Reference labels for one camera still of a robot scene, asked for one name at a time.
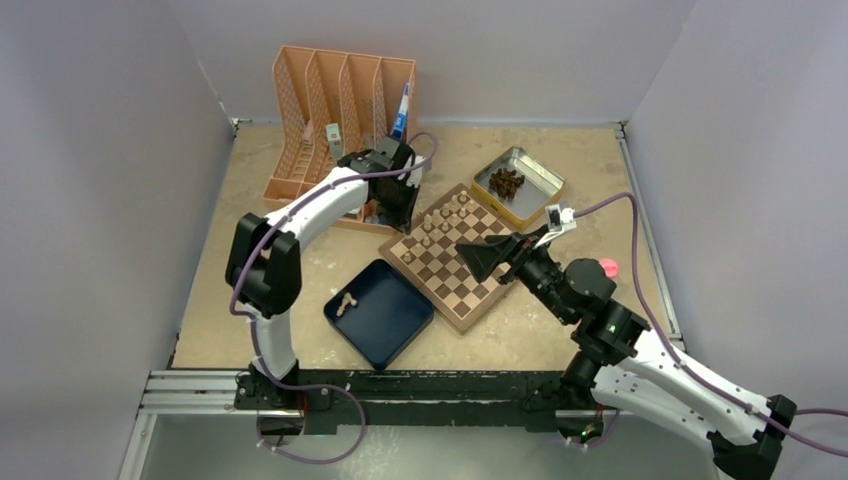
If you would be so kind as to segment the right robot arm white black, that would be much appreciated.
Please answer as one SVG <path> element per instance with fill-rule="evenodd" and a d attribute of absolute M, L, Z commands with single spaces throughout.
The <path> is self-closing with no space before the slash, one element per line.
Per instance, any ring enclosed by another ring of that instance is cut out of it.
<path fill-rule="evenodd" d="M 659 327 L 616 301 L 615 282 L 595 259 L 562 266 L 532 235 L 492 235 L 456 251 L 476 280 L 500 267 L 562 324 L 578 352 L 561 381 L 576 407 L 592 400 L 623 409 L 704 447 L 732 479 L 769 479 L 797 406 L 742 388 L 671 345 Z"/>

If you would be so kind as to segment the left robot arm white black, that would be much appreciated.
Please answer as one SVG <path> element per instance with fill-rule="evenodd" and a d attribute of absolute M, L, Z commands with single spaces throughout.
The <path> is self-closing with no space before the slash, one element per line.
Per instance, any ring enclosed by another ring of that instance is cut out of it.
<path fill-rule="evenodd" d="M 409 232 L 421 177 L 432 158 L 386 136 L 372 149 L 345 155 L 290 204 L 264 216 L 247 213 L 237 222 L 225 268 L 232 288 L 229 311 L 247 319 L 252 364 L 265 376 L 259 395 L 272 408 L 287 408 L 298 395 L 298 382 L 288 374 L 298 364 L 290 314 L 303 286 L 302 254 L 339 219 L 369 202 L 375 202 L 381 222 Z"/>

